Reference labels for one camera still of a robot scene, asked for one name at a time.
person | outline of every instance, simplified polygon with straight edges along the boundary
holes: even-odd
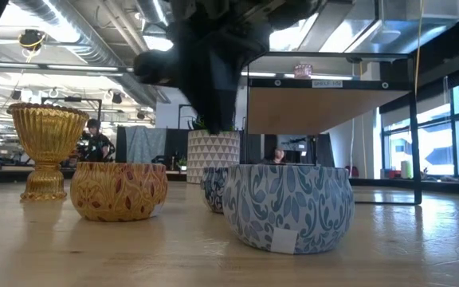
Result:
[[[107,136],[100,132],[100,122],[90,119],[86,127],[91,134],[88,141],[88,150],[86,151],[85,160],[90,162],[106,162],[109,156],[115,151],[115,146]]]
[[[284,158],[284,150],[280,147],[275,147],[273,149],[273,153],[266,157],[263,164],[286,164],[286,160]]]

gray curtain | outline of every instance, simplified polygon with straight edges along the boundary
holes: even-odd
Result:
[[[129,127],[125,132],[128,163],[151,163],[157,155],[164,155],[165,128]]]

table surface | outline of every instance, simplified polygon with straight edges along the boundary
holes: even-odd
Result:
[[[459,196],[358,205],[335,250],[292,256],[240,243],[197,185],[171,182],[159,217],[125,223],[88,222],[69,199],[20,203],[23,191],[0,184],[0,286],[459,287]],[[359,200],[411,196],[355,188]]]

dark blue bowl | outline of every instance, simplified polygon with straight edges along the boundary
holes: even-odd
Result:
[[[228,167],[205,167],[200,182],[205,204],[215,213],[222,213],[222,194],[228,177]]]

gold footed cup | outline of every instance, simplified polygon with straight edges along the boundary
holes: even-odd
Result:
[[[12,104],[9,110],[21,145],[35,162],[21,199],[64,199],[59,163],[76,147],[88,114],[48,104]]]

